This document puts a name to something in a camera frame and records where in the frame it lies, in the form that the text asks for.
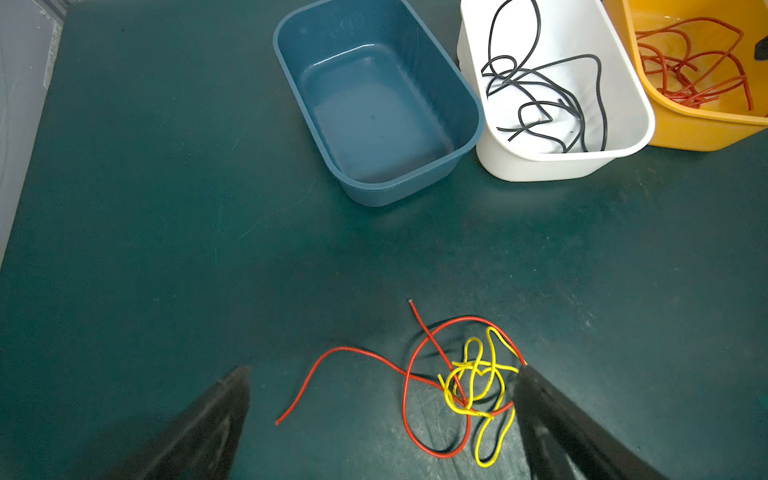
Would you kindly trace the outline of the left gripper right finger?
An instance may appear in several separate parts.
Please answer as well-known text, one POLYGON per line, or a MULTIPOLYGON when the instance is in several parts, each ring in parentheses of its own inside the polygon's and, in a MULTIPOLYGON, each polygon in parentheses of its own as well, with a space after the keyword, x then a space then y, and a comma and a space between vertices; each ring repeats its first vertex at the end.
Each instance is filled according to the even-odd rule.
POLYGON ((513 396, 533 479, 662 479, 530 365, 520 369, 513 396))

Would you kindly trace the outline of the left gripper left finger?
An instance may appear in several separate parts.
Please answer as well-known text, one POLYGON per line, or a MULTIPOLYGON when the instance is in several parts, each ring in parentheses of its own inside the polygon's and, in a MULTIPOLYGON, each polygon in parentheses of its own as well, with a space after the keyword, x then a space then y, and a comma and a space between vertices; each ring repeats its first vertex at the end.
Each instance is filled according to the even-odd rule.
POLYGON ((250 368, 214 383, 104 479, 228 479, 250 407, 250 368))

